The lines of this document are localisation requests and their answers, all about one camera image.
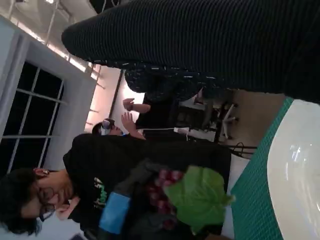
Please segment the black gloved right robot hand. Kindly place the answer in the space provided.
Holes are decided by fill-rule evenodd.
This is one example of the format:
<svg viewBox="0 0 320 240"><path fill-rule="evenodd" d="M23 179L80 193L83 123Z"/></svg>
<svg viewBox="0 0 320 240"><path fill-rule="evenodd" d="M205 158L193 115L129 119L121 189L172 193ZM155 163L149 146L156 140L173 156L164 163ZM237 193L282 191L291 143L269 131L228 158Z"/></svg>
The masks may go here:
<svg viewBox="0 0 320 240"><path fill-rule="evenodd" d="M82 60L124 70L155 102L226 90L320 101L317 0L132 0L61 40Z"/></svg>

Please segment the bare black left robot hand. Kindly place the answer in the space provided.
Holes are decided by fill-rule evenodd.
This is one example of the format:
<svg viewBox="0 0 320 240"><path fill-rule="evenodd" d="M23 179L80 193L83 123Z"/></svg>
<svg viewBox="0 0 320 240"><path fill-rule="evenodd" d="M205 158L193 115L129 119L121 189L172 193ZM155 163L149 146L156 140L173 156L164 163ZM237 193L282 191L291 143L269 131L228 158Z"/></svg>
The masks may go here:
<svg viewBox="0 0 320 240"><path fill-rule="evenodd" d="M116 181L99 216L97 240L192 240L165 192L179 183L188 163L160 164L148 158Z"/></svg>

